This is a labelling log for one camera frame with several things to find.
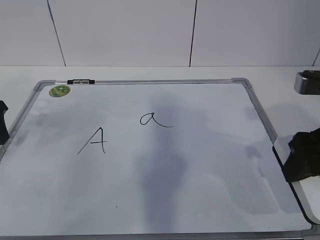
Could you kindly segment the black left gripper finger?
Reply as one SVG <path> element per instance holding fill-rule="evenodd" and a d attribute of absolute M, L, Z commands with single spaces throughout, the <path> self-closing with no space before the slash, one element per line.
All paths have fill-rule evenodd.
<path fill-rule="evenodd" d="M 9 139 L 10 135 L 7 130 L 7 126 L 5 123 L 5 113 L 9 108 L 4 103 L 4 101 L 0 101 L 0 144 L 4 145 L 6 141 Z"/>

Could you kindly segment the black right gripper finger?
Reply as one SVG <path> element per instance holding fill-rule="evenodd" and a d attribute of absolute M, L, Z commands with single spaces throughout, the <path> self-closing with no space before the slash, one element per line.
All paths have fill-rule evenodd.
<path fill-rule="evenodd" d="M 320 130 L 298 132 L 288 143 L 289 156 L 282 167 L 287 182 L 320 175 Z"/>

